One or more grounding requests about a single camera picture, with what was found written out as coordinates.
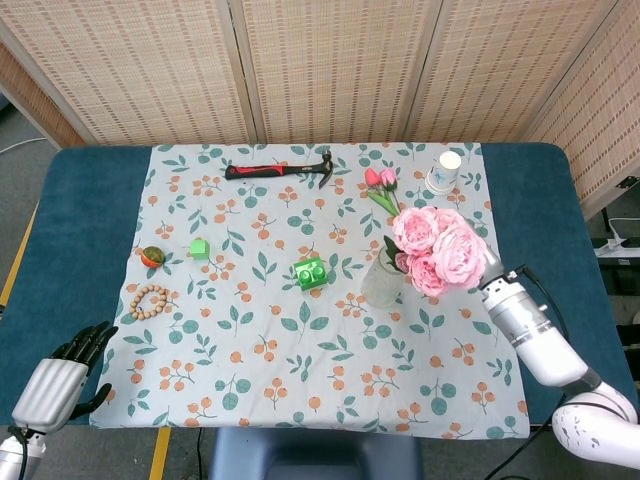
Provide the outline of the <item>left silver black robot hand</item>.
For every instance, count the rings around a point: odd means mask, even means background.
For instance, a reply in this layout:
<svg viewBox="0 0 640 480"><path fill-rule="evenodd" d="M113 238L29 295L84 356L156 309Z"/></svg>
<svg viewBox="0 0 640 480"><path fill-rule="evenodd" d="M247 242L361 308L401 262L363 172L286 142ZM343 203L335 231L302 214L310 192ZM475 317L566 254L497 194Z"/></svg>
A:
<svg viewBox="0 0 640 480"><path fill-rule="evenodd" d="M80 397L117 331L118 328L107 321L88 326L42 359L12 411L13 425L46 435L97 410L112 390L110 383L102 385L85 402Z"/></svg>

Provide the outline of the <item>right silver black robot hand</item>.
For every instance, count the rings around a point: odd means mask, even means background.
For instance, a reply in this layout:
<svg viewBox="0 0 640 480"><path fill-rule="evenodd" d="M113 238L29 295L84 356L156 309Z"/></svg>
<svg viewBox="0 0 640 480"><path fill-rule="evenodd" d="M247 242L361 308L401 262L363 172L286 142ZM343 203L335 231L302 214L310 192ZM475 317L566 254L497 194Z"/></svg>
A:
<svg viewBox="0 0 640 480"><path fill-rule="evenodd" d="M491 246L482 238L474 228L471 228L475 236L478 238L484 248L484 272L476 281L474 288L479 290L484 289L488 284L500 278L505 270L503 263L498 254L491 248Z"/></svg>

